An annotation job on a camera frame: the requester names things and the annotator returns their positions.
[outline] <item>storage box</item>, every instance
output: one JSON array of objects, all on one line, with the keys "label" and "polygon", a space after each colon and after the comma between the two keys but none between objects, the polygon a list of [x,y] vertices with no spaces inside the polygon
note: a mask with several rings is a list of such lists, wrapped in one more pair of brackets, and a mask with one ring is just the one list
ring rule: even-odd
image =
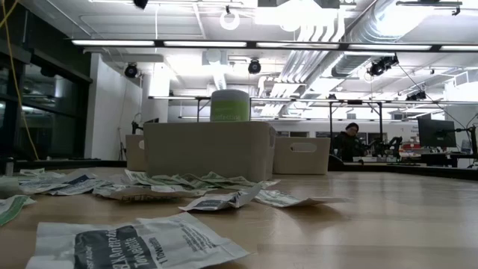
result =
[{"label": "storage box", "polygon": [[251,182],[272,177],[276,131],[269,123],[146,123],[150,176],[215,172]]},{"label": "storage box", "polygon": [[146,153],[144,136],[126,135],[126,166],[130,171],[146,171]]},{"label": "storage box", "polygon": [[329,150],[330,138],[277,137],[273,172],[325,175]]}]

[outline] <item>monitor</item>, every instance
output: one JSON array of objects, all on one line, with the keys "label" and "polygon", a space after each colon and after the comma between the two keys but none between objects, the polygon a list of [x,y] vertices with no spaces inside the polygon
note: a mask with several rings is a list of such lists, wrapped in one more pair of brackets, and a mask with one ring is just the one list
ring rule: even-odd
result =
[{"label": "monitor", "polygon": [[454,130],[453,121],[418,119],[421,146],[456,147]]}]

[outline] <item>table surface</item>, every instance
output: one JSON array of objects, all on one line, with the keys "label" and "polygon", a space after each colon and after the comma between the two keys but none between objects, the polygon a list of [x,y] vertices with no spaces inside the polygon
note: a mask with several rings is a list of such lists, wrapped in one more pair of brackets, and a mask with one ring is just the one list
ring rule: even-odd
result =
[{"label": "table surface", "polygon": [[[122,172],[95,168],[98,175]],[[297,197],[349,197],[349,203],[192,213],[251,255],[211,268],[477,268],[478,184],[394,173],[275,176],[271,189]],[[33,197],[0,227],[0,268],[25,268],[39,222],[125,223],[181,213],[178,202],[128,203],[91,194]]]}]

